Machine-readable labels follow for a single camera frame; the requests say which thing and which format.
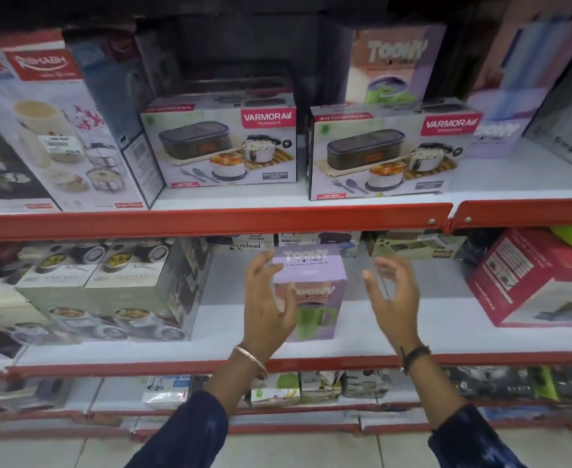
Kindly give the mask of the person's right hand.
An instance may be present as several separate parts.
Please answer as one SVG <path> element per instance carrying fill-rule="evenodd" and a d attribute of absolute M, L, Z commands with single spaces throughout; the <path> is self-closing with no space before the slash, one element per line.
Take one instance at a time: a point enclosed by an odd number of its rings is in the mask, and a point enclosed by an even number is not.
<path fill-rule="evenodd" d="M 418 336 L 418 309 L 420 291 L 409 260 L 400 256 L 377 257 L 373 260 L 377 274 L 395 283 L 395 296 L 387 298 L 387 310 L 375 313 L 379 328 L 396 354 L 399 347 L 409 352 L 421 346 Z"/>

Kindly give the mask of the person's left hand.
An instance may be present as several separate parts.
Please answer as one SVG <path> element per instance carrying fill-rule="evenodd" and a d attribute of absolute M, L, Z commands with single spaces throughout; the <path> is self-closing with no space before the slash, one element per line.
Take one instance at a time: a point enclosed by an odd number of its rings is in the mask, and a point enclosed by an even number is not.
<path fill-rule="evenodd" d="M 272 263 L 274 256 L 274 250 L 256 256 L 247 267 L 244 277 L 241 346 L 264 364 L 293 332 L 283 330 L 279 307 L 272 292 L 272 278 L 283 268 L 282 263 Z"/>

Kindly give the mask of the person's right forearm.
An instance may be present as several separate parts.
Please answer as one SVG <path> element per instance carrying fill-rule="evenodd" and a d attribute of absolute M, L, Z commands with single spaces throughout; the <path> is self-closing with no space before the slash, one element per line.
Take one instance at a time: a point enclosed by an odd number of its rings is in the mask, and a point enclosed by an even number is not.
<path fill-rule="evenodd" d="M 527 468 L 431 355 L 415 361 L 409 377 L 430 423 L 428 446 L 440 468 Z"/>

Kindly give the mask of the person's left forearm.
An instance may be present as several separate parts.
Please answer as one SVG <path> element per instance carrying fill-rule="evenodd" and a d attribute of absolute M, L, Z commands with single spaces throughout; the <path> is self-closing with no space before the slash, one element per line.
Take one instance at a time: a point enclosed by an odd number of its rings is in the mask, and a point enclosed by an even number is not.
<path fill-rule="evenodd" d="M 254 362 L 233 350 L 204 389 L 181 404 L 124 468 L 210 468 L 257 374 Z"/>

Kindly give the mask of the small lilac tumbler box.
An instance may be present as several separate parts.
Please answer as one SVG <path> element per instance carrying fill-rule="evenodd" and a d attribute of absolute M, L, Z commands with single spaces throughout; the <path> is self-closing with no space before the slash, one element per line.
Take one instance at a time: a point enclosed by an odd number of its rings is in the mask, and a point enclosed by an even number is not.
<path fill-rule="evenodd" d="M 332 339 L 347 285 L 338 245 L 277 246 L 273 262 L 283 264 L 273 278 L 279 310 L 285 309 L 290 283 L 297 293 L 297 326 L 287 342 Z"/>

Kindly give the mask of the olive and white box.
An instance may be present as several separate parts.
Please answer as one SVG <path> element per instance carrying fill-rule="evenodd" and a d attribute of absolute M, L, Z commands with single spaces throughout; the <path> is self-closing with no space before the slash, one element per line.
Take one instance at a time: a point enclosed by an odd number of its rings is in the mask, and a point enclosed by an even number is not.
<path fill-rule="evenodd" d="M 400 256 L 411 260 L 453 259 L 467 237 L 437 229 L 368 231 L 362 235 L 372 258 Z"/>

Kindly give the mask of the metal bangle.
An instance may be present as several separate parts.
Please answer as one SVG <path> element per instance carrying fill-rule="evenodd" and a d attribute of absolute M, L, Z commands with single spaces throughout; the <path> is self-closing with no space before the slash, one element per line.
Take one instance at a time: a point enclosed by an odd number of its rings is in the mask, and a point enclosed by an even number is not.
<path fill-rule="evenodd" d="M 250 353 L 248 350 L 246 350 L 245 348 L 243 348 L 240 345 L 234 346 L 234 350 L 241 353 L 242 355 L 244 355 L 245 357 L 247 357 L 248 359 L 250 359 L 251 361 L 254 362 L 254 364 L 258 368 L 258 374 L 256 376 L 256 379 L 266 380 L 266 378 L 268 376 L 268 372 L 267 372 L 266 366 L 263 362 L 261 362 L 252 353 Z"/>

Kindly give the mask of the white box with blue item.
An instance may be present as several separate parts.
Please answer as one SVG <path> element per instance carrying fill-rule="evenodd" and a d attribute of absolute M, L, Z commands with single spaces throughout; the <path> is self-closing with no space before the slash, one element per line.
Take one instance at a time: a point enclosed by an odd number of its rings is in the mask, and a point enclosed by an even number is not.
<path fill-rule="evenodd" d="M 317 233 L 279 233 L 274 235 L 276 246 L 308 244 L 337 244 L 343 258 L 355 258 L 362 231 L 330 231 Z"/>

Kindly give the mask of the white flat box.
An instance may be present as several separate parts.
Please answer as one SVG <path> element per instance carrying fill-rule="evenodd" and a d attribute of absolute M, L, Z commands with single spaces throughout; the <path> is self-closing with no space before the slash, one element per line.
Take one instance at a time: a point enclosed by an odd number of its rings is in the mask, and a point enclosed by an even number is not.
<path fill-rule="evenodd" d="M 269 251 L 275 246 L 274 234 L 215 235 L 206 237 L 212 248 L 228 251 Z"/>

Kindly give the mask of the black thread wristband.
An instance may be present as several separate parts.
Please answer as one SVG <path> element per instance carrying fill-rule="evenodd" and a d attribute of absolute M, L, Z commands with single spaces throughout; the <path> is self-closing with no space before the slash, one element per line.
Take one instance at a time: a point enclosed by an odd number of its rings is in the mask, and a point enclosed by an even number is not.
<path fill-rule="evenodd" d="M 409 352 L 405 352 L 403 347 L 399 347 L 400 356 L 401 356 L 401 367 L 400 371 L 405 375 L 409 376 L 409 371 L 413 366 L 414 362 L 418 359 L 422 358 L 423 356 L 428 356 L 431 354 L 431 349 L 429 346 L 418 346 L 412 349 Z"/>

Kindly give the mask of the white green small box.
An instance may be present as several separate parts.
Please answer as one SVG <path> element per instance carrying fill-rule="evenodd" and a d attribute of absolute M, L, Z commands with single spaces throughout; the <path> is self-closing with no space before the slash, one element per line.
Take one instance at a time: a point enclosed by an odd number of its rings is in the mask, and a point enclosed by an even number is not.
<path fill-rule="evenodd" d="M 300 403 L 300 381 L 297 372 L 269 374 L 251 384 L 251 408 L 296 406 Z"/>

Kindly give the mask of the pale green small box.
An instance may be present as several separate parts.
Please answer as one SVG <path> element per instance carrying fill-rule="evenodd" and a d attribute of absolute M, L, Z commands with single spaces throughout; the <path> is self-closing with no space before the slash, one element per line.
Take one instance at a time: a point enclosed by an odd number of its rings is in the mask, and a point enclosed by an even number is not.
<path fill-rule="evenodd" d="M 324 404 L 338 400 L 342 392 L 342 371 L 299 372 L 300 403 Z"/>

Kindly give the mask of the grey small box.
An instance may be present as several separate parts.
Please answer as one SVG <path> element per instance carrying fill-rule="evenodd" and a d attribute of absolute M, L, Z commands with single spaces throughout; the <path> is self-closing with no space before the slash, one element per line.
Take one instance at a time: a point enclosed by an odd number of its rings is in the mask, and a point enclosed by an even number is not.
<path fill-rule="evenodd" d="M 391 389 L 385 370 L 347 370 L 341 376 L 342 396 L 350 399 L 377 399 Z"/>

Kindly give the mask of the red metal shelf rack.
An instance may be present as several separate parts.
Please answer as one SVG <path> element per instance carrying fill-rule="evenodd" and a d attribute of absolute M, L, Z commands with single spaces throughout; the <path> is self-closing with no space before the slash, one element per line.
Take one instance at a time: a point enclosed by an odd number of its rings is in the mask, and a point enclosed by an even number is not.
<path fill-rule="evenodd" d="M 407 203 L 287 206 L 240 210 L 165 210 L 121 213 L 0 215 L 0 251 L 9 242 L 157 236 L 209 236 L 250 232 L 442 228 L 449 231 L 452 204 Z M 348 290 L 355 295 L 340 312 L 332 340 L 283 345 L 267 363 L 270 372 L 397 368 L 399 358 L 377 328 L 366 299 L 359 261 Z M 422 291 L 420 336 L 443 366 L 572 365 L 572 328 L 497 328 L 468 289 L 455 261 L 414 265 Z M 242 336 L 242 284 L 215 281 L 213 298 L 224 305 L 200 311 L 190 343 L 85 343 L 24 348 L 0 361 L 0 378 L 27 376 L 147 376 L 208 374 L 223 365 Z"/>

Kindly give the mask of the grey lunch box carton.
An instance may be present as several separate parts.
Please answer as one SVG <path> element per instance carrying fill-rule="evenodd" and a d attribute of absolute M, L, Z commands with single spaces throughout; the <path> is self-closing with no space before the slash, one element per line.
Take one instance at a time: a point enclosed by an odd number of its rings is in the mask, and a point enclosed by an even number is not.
<path fill-rule="evenodd" d="M 483 113 L 457 98 L 311 107 L 306 177 L 312 201 L 445 192 Z"/>
<path fill-rule="evenodd" d="M 297 106 L 286 89 L 160 97 L 141 120 L 167 188 L 297 181 Z"/>

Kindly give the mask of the pale green lunch box carton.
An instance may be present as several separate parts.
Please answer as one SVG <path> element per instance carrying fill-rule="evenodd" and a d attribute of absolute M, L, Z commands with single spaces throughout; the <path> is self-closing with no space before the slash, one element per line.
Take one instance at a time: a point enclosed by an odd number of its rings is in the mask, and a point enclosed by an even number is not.
<path fill-rule="evenodd" d="M 127 334 L 101 317 L 86 284 L 112 240 L 54 241 L 16 284 L 44 316 L 81 341 L 120 341 Z"/>
<path fill-rule="evenodd" d="M 204 237 L 117 239 L 84 288 L 135 341 L 190 341 L 211 263 Z"/>

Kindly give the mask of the white box with steel item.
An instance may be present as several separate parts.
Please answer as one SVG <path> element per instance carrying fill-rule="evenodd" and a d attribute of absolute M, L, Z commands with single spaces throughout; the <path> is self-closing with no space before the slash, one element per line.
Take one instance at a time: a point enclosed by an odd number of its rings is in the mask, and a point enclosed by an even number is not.
<path fill-rule="evenodd" d="M 142 403 L 153 410 L 176 409 L 194 393 L 201 391 L 210 375 L 150 376 L 146 380 Z"/>

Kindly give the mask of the red and white box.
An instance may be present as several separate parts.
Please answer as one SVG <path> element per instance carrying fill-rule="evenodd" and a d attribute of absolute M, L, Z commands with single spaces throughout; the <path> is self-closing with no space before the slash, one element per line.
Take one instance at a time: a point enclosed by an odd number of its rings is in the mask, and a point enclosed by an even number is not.
<path fill-rule="evenodd" d="M 507 229 L 466 282 L 495 327 L 572 327 L 572 247 L 546 229 Z"/>

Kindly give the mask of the row of dark packaged items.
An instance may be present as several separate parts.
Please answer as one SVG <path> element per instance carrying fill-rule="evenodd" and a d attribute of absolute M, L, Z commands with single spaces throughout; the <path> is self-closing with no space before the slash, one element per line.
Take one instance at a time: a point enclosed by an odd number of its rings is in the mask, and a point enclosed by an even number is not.
<path fill-rule="evenodd" d="M 572 365 L 443 367 L 466 399 L 572 402 Z"/>

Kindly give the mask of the tall lilac tumbler box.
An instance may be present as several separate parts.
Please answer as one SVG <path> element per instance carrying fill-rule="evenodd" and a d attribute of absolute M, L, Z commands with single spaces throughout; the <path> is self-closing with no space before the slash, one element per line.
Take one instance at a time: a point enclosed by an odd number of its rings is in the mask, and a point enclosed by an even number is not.
<path fill-rule="evenodd" d="M 445 33 L 442 23 L 355 30 L 344 102 L 394 105 L 422 100 Z"/>

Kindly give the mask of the pink lilac bottle box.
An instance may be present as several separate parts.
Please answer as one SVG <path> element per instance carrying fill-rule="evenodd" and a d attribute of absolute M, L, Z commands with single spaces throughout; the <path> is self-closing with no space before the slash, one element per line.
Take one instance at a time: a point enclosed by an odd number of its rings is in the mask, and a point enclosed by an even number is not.
<path fill-rule="evenodd" d="M 467 158 L 508 155 L 572 58 L 572 0 L 483 0 L 467 104 L 483 117 Z"/>

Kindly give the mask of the white casserole set box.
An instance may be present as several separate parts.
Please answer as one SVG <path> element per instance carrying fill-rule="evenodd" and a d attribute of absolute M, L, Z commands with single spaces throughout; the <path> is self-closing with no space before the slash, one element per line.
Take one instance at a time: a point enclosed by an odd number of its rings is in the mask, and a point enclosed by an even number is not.
<path fill-rule="evenodd" d="M 0 133 L 64 212 L 149 210 L 164 187 L 141 122 L 154 99 L 134 35 L 0 35 Z"/>

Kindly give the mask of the black steel bowl box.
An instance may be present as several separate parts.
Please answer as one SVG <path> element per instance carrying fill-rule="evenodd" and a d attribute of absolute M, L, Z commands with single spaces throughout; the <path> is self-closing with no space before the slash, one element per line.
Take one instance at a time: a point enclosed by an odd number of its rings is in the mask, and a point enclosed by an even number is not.
<path fill-rule="evenodd" d="M 60 211 L 46 188 L 0 134 L 0 214 Z"/>

